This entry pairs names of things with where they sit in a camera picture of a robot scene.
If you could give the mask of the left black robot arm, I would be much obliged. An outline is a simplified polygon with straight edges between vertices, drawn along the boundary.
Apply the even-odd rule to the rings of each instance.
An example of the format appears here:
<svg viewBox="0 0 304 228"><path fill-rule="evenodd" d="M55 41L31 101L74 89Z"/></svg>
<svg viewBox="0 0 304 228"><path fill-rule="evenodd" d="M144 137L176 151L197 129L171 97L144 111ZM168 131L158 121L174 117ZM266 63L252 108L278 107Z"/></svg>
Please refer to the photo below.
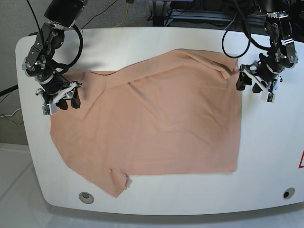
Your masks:
<svg viewBox="0 0 304 228"><path fill-rule="evenodd" d="M260 12L266 14L264 31L270 38L270 47L264 47L251 37L251 29L245 13L236 0L233 2L237 8L236 16L242 18L243 33L248 39L248 44L245 51L238 56L229 55L222 47L224 54L229 58L240 58L247 53L250 44L267 52L266 56L259 54L259 60L251 65L240 66L236 89L243 91L246 86L251 85L253 93L265 92L267 98L273 98L278 84L283 81L280 74L286 68L293 68L298 63L288 16L290 3L288 0L258 1Z"/></svg>

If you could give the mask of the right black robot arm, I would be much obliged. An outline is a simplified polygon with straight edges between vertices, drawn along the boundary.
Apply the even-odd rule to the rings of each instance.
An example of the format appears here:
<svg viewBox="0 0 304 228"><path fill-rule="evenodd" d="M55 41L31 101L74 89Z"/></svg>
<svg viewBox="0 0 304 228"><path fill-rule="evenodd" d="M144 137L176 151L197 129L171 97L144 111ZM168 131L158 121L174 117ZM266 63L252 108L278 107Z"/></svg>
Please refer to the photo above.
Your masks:
<svg viewBox="0 0 304 228"><path fill-rule="evenodd" d="M68 109L67 101L74 109L80 108L78 89L81 82L68 81L64 74L78 61L83 50L83 37L76 19L86 6L85 0L54 0L48 6L44 16L48 19L38 28L36 41L25 58L22 69L28 77L40 84L35 92L43 100L44 115L56 114L57 108ZM53 59L55 51L65 39L65 30L73 28L79 37L79 49L69 64L58 63Z"/></svg>

